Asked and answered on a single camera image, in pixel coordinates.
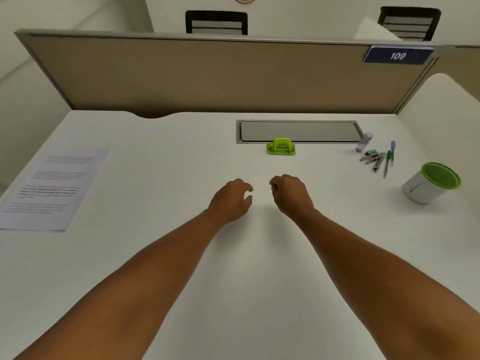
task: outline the paper sheet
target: paper sheet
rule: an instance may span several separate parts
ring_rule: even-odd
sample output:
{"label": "paper sheet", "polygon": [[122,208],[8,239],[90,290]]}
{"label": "paper sheet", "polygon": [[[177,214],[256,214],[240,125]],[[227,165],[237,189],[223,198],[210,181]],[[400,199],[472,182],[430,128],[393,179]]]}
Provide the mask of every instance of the paper sheet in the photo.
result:
{"label": "paper sheet", "polygon": [[51,151],[0,208],[0,230],[65,231],[102,167],[107,149]]}

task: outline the skin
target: skin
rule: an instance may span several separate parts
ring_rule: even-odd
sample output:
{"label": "skin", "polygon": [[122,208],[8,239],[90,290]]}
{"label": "skin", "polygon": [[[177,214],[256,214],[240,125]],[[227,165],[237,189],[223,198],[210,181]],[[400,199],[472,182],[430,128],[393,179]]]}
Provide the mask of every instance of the skin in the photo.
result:
{"label": "skin", "polygon": [[[323,216],[296,177],[276,205],[308,238],[333,283],[391,359],[478,359],[480,314],[398,256]],[[148,245],[87,293],[17,360],[140,360],[214,236],[252,205],[228,182],[200,215]]]}

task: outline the blue sign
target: blue sign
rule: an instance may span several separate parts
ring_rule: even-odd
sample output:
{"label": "blue sign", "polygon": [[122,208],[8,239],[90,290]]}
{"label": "blue sign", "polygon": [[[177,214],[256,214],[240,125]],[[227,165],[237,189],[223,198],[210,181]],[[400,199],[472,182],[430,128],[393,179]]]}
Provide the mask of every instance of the blue sign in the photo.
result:
{"label": "blue sign", "polygon": [[434,50],[429,47],[371,46],[363,63],[423,64]]}

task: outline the desk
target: desk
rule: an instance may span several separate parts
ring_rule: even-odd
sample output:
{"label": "desk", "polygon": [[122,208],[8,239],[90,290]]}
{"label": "desk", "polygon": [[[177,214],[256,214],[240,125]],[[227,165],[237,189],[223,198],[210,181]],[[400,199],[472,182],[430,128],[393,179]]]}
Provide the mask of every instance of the desk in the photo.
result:
{"label": "desk", "polygon": [[[375,134],[370,148],[396,140],[395,167],[383,180],[358,162],[351,144],[298,144],[294,157],[267,155],[264,144],[236,144],[237,119],[357,120]],[[305,182],[327,217],[480,309],[479,225],[455,191],[428,206],[403,196],[399,186],[427,158],[395,115],[179,113],[147,120],[72,111],[37,154],[63,146],[108,148],[110,155],[65,233],[0,232],[2,360],[235,178],[253,185],[253,205],[212,241],[145,359],[383,359],[307,239],[274,205],[268,182],[284,173]]]}

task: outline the finger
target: finger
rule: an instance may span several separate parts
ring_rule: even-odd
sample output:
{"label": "finger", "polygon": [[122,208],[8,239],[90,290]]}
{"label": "finger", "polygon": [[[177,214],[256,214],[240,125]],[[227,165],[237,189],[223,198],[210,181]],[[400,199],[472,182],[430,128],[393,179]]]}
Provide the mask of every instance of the finger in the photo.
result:
{"label": "finger", "polygon": [[243,200],[243,204],[248,208],[250,208],[250,206],[252,205],[252,202],[254,200],[254,197],[253,196],[248,196],[247,198],[245,198]]}
{"label": "finger", "polygon": [[270,180],[270,185],[271,186],[280,186],[280,182],[282,181],[282,177],[275,175],[271,180]]}

